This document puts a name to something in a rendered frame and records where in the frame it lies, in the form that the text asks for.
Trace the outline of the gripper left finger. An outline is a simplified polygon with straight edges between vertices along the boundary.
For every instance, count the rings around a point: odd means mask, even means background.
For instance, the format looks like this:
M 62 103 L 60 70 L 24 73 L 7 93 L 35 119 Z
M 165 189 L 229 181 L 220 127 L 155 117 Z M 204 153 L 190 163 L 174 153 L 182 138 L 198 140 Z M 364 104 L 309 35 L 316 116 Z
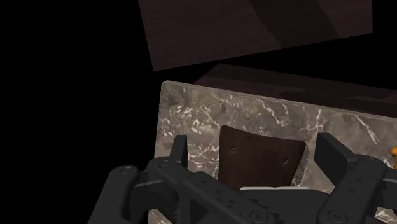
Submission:
M 202 171 L 189 171 L 187 163 L 187 137 L 178 135 L 171 154 L 145 170 L 114 168 L 87 224 L 141 224 L 152 209 L 172 224 L 279 224 L 275 214 Z

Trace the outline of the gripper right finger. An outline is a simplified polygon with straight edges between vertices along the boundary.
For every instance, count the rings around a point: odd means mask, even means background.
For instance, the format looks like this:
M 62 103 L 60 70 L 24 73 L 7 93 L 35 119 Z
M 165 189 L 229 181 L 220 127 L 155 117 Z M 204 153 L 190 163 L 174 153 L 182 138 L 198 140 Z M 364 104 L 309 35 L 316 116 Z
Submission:
M 327 132 L 317 134 L 314 161 L 335 186 L 316 224 L 385 224 L 375 217 L 379 207 L 397 215 L 397 170 L 353 153 Z

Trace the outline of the dark brown riveted slab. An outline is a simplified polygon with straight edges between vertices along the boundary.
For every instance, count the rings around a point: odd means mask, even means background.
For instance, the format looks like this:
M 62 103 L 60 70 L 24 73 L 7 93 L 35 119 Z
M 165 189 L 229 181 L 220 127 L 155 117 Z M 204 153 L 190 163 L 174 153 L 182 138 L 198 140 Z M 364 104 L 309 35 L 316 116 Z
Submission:
M 224 125 L 219 135 L 218 180 L 234 190 L 290 186 L 305 148 L 304 141 Z

